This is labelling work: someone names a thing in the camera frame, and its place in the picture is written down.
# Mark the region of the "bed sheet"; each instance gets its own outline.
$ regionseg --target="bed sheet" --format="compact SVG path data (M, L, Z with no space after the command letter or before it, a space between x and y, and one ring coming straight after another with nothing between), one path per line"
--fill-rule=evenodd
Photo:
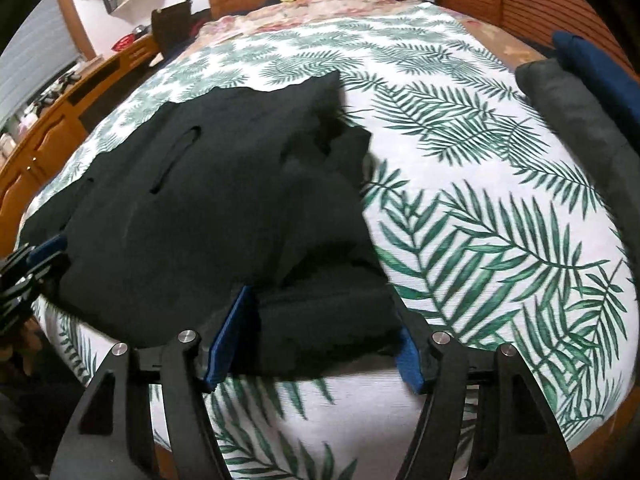
M631 384L638 305L622 244L513 74L431 4L255 34L170 64L95 129L27 216L167 100L215 86L268 91L333 70L346 90L344 120L372 132L363 208L389 279L464 344L513 342L577 446ZM34 309L87 383L114 341L43 298ZM472 393L453 478L468 460ZM150 398L156 440L168 447L159 386ZM424 398L391 359L366 356L313 381L228 378L205 402L234 478L386 480Z

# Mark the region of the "black cloth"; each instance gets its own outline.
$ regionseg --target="black cloth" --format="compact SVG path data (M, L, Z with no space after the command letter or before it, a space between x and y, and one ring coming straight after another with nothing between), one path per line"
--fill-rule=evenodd
M395 341L358 189L369 133L337 119L339 73L273 92L164 104L29 218L63 232L65 310L138 348L164 344L252 285L235 372L307 376Z
M640 156L580 78L563 70L557 59L521 65L515 75L520 89L577 157L612 210L638 287Z

